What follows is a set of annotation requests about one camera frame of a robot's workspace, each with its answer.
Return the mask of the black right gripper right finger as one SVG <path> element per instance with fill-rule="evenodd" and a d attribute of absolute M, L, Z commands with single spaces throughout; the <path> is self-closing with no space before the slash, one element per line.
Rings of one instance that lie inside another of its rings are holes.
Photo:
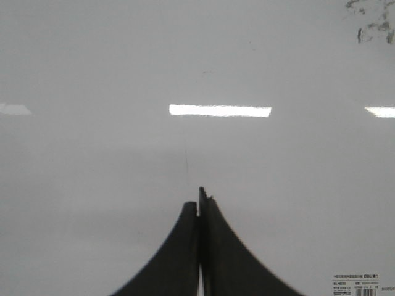
<path fill-rule="evenodd" d="M 213 197 L 199 188 L 204 295 L 300 295 L 241 242 Z"/>

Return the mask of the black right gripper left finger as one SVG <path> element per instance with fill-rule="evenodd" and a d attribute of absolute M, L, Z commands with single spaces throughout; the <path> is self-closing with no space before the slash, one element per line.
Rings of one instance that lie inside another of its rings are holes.
<path fill-rule="evenodd" d="M 197 204 L 183 204 L 180 216 L 154 256 L 114 295 L 197 295 L 199 217 Z"/>

